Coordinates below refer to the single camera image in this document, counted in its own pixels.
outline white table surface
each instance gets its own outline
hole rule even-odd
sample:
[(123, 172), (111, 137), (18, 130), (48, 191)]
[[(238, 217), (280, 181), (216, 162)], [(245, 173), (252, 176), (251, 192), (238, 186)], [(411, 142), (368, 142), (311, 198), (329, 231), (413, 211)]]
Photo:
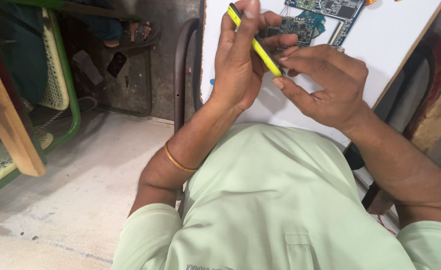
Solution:
[[(210, 80), (215, 77), (214, 58), (220, 34), (222, 15), (232, 0), (206, 0), (204, 42), (202, 47), (201, 99), (205, 102), (211, 95)], [(260, 0), (261, 12), (280, 13), (284, 0)], [(359, 18), (343, 43), (346, 54), (366, 62), (369, 76), (365, 84), (363, 99), (373, 107), (407, 54), (431, 23), (441, 5), (441, 0), (377, 0), (364, 7)], [(302, 10), (290, 8), (290, 16)], [(326, 17), (326, 31), (315, 38), (312, 46), (328, 43), (338, 20)], [(266, 123), (277, 126), (297, 127), (312, 130), (333, 141), (341, 150), (350, 140), (341, 132), (317, 123), (303, 115), (282, 92), (272, 84), (272, 73), (264, 76), (260, 94), (253, 106), (236, 121), (242, 123)], [(293, 80), (309, 92), (321, 90), (308, 76), (299, 75)]]

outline copper bangle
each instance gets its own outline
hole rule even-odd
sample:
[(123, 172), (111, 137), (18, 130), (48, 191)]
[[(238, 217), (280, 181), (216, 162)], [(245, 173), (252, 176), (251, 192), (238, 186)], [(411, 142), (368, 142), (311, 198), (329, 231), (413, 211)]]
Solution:
[(165, 154), (167, 155), (167, 157), (170, 159), (170, 161), (179, 169), (181, 169), (184, 172), (188, 172), (188, 173), (195, 173), (199, 168), (197, 169), (188, 169), (184, 166), (182, 166), (180, 163), (177, 162), (177, 160), (170, 154), (169, 149), (167, 149), (167, 143), (169, 141), (165, 142), (164, 144), (164, 150), (165, 150)]

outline sandal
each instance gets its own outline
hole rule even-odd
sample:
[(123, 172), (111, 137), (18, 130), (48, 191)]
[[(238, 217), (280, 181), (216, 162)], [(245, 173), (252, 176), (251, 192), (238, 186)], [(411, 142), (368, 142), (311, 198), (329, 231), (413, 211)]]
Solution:
[[(134, 39), (132, 42), (130, 22), (122, 21), (121, 23), (123, 27), (123, 32), (122, 37), (119, 40), (119, 46), (108, 47), (104, 45), (108, 52), (116, 53), (133, 48), (147, 47), (157, 42), (161, 37), (161, 26), (159, 24), (157, 24), (156, 22), (151, 22), (150, 24), (147, 24), (146, 21), (140, 21), (139, 26), (135, 30)], [(150, 33), (148, 34), (148, 37), (146, 39), (144, 39), (144, 27), (150, 27)]]

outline light green shirt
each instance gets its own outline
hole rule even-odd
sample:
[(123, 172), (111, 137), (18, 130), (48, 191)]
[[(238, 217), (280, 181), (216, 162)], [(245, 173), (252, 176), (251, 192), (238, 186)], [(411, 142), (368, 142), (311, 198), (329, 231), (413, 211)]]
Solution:
[(397, 237), (364, 210), (339, 149), (314, 132), (233, 126), (186, 190), (125, 222), (115, 270), (441, 270), (441, 223)]

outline foot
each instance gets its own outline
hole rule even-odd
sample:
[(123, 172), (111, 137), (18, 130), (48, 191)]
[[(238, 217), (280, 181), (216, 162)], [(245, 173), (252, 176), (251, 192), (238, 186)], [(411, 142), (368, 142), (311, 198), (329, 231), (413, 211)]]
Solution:
[[(138, 27), (139, 27), (138, 22), (130, 22), (131, 42), (134, 42), (134, 37)], [(144, 26), (144, 40), (146, 40), (149, 37), (151, 30), (152, 29), (149, 26)], [(119, 40), (111, 40), (111, 41), (104, 40), (104, 45), (109, 48), (114, 48), (119, 46)]]

